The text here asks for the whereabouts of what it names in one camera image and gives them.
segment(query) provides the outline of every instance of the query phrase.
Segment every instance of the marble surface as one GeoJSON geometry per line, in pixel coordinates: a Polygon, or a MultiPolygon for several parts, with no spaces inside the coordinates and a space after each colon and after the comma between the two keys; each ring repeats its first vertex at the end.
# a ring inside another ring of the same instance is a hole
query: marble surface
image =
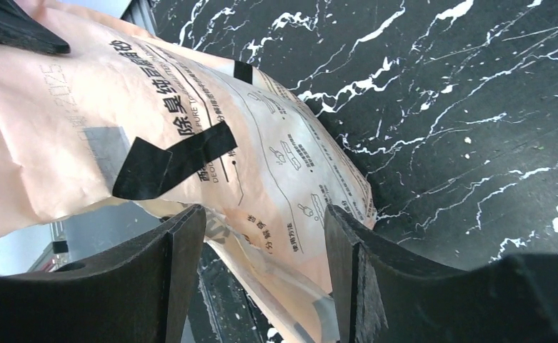
{"type": "Polygon", "coordinates": [[[157,34],[238,59],[318,114],[375,230],[471,269],[558,252],[558,1],[160,0],[157,34]]]}

